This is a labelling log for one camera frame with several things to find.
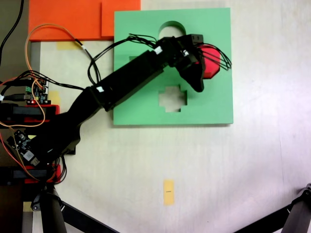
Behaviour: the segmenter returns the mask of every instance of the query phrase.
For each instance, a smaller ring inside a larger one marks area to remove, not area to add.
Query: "red block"
[[[209,57],[216,62],[220,62],[220,53],[213,48],[201,48],[201,50],[205,53],[203,55],[205,57]],[[204,58],[205,60],[205,72],[204,72],[204,79],[211,79],[213,78],[220,70],[220,66],[213,61],[209,60],[208,58]]]

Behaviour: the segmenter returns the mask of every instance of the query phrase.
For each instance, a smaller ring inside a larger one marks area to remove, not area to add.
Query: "circuit board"
[[[30,138],[24,134],[22,131],[17,130],[14,133],[14,138],[9,137],[7,139],[8,144],[15,150],[18,150],[19,154],[24,157],[30,164],[36,166],[40,163],[40,161],[35,157],[35,155],[31,152],[31,148],[29,146]]]
[[[40,104],[51,104],[51,101],[48,100],[48,83],[45,80],[39,80],[38,82],[43,86],[43,88],[41,89],[37,86],[37,84],[34,84],[35,99]],[[26,87],[26,93],[30,95],[30,99],[26,101],[27,105],[36,105],[30,86]]]

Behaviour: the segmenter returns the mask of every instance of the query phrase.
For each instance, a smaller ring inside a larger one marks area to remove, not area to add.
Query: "circular cutout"
[[[186,30],[181,23],[176,21],[166,22],[160,27],[159,39],[170,36],[180,37],[183,35],[186,35]]]

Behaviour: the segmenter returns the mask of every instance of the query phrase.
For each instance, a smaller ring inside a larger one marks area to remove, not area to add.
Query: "orange foam board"
[[[30,0],[29,27],[43,23],[59,24],[80,40],[101,39],[102,0]],[[34,32],[31,41],[68,41],[64,31],[43,28]]]
[[[140,11],[140,0],[102,0],[102,38],[104,40],[113,40],[115,11]]]

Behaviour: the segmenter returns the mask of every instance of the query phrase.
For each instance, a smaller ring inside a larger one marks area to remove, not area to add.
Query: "metal leg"
[[[297,202],[291,210],[282,233],[307,233],[311,220],[311,208],[307,202]]]
[[[291,205],[285,206],[235,233],[274,233],[284,226],[290,209]]]
[[[64,221],[86,233],[119,233],[73,206],[63,202]]]
[[[47,192],[42,192],[40,197],[43,232],[67,233],[60,203],[53,190],[55,190],[54,186],[49,187]]]

